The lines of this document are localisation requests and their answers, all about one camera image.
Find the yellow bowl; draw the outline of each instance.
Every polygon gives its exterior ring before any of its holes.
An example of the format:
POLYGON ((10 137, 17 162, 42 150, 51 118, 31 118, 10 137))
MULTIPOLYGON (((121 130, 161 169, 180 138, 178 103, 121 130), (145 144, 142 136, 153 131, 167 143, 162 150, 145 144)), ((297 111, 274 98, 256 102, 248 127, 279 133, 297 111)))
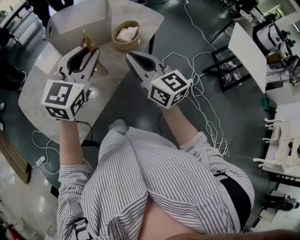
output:
POLYGON ((112 32, 112 44, 115 48, 121 50, 121 51, 129 51, 133 49, 135 46, 137 46, 139 39, 141 35, 141 26, 136 21, 126 21, 121 23, 118 27, 115 28, 115 30, 112 32), (116 40, 117 35, 121 31, 122 28, 128 28, 128 27, 137 27, 137 31, 135 33, 134 39, 132 39, 128 43, 121 43, 116 40))

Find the red object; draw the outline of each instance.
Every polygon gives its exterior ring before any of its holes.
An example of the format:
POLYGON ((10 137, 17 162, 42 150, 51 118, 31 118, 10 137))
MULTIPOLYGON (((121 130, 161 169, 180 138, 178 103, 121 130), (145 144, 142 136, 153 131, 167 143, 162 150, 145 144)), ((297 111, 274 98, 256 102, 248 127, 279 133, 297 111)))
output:
POLYGON ((8 230, 11 234, 11 236, 13 237, 14 240, 25 240, 20 234, 18 234, 14 229, 13 229, 13 225, 8 225, 8 230))

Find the white plastic bin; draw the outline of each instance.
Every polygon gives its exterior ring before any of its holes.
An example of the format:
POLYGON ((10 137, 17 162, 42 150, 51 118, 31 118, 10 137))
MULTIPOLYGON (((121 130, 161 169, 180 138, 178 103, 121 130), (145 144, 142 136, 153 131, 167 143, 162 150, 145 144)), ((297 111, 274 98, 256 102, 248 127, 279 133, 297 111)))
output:
POLYGON ((78 47, 83 30, 96 46, 111 41, 112 11, 108 0, 87 0, 54 14, 48 23, 46 38, 65 55, 78 47))

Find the rolled-up sleeve cuff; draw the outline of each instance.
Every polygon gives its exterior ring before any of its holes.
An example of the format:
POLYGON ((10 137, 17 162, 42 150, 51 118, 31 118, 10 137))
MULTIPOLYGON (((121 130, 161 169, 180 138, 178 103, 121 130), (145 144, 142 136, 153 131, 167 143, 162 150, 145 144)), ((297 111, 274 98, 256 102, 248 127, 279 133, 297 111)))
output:
POLYGON ((200 132, 196 135, 196 137, 194 137, 192 140, 186 142, 185 144, 181 145, 179 147, 180 150, 187 152, 189 150, 191 150, 192 148, 194 148, 196 145, 205 145, 208 144, 207 143, 207 138, 205 136, 205 134, 203 132, 200 132))
POLYGON ((72 173, 83 173, 86 175, 93 175, 94 169, 90 167, 87 163, 76 166, 60 166, 60 178, 64 178, 72 173))

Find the white cube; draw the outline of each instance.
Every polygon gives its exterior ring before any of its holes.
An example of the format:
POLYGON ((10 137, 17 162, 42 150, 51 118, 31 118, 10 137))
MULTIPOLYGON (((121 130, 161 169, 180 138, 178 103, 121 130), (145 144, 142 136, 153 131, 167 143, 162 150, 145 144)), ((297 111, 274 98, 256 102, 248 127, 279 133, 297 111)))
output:
POLYGON ((50 116, 73 121, 86 102, 85 85, 74 82, 48 80, 44 90, 42 105, 50 116))
POLYGON ((190 82, 178 71, 172 71, 150 82, 148 98, 169 109, 185 96, 190 82))

